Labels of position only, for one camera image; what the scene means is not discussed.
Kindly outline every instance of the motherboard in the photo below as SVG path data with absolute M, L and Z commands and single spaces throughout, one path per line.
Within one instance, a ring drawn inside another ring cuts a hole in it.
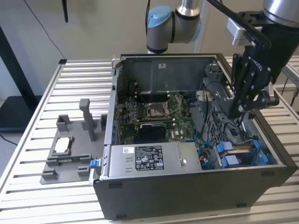
M 145 96 L 138 98 L 128 97 L 118 104 L 121 144 L 197 141 L 184 94 L 167 94 L 165 101 L 151 103 Z

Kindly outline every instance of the white label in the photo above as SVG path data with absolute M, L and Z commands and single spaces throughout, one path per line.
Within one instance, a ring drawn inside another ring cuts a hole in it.
M 166 68 L 166 64 L 165 63 L 159 64 L 158 68 L 159 69 L 165 69 Z
M 124 147 L 123 153 L 134 153 L 134 147 Z

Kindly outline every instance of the aluminum extrusion table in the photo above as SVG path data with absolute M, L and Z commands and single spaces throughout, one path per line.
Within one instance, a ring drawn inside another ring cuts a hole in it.
M 298 75 L 298 67 L 292 67 Z M 0 179 L 0 224 L 118 223 L 104 219 L 88 181 L 41 185 L 45 160 L 56 133 L 59 114 L 83 120 L 81 98 L 89 98 L 94 118 L 107 113 L 111 89 L 111 61 L 67 61 L 53 78 Z M 299 116 L 281 97 L 280 104 L 262 110 L 263 116 L 299 166 Z M 282 187 L 274 187 L 247 210 L 226 210 L 128 220 L 127 223 L 297 223 L 299 171 Z

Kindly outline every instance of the blue release tab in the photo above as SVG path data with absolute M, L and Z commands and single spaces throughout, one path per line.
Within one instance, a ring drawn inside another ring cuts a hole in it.
M 257 140 L 254 140 L 254 141 L 253 141 L 253 145 L 256 147 L 256 149 L 259 149 L 259 148 L 260 148 L 260 144 L 258 143 Z
M 218 153 L 222 153 L 225 150 L 233 150 L 233 145 L 230 141 L 222 141 L 217 145 Z
M 221 159 L 222 165 L 224 168 L 229 167 L 229 166 L 233 166 L 233 165 L 239 165 L 239 161 L 237 159 L 237 157 L 235 155 L 227 155 L 224 156 Z
M 258 166 L 265 166 L 265 165 L 268 165 L 268 158 L 265 154 L 262 154 L 261 156 L 261 160 L 258 162 Z
M 90 164 L 89 164 L 90 169 L 95 169 L 99 166 L 100 166 L 100 161 L 99 160 L 91 160 L 90 161 Z

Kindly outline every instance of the robotic arm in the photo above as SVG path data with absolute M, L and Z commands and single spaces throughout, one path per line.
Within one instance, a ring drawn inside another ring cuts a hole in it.
M 264 0 L 262 11 L 239 13 L 222 0 L 207 1 L 229 17 L 227 32 L 233 45 L 246 45 L 243 55 L 233 56 L 234 99 L 228 117 L 277 105 L 272 85 L 299 45 L 299 1 Z M 149 53 L 165 52 L 168 43 L 196 39 L 201 28 L 198 0 L 182 0 L 175 12 L 167 7 L 151 9 L 147 28 Z
M 272 85 L 299 45 L 299 2 L 264 0 L 263 11 L 236 14 L 221 1 L 207 1 L 229 17 L 227 31 L 233 44 L 248 45 L 242 56 L 233 56 L 235 97 L 228 117 L 277 105 Z

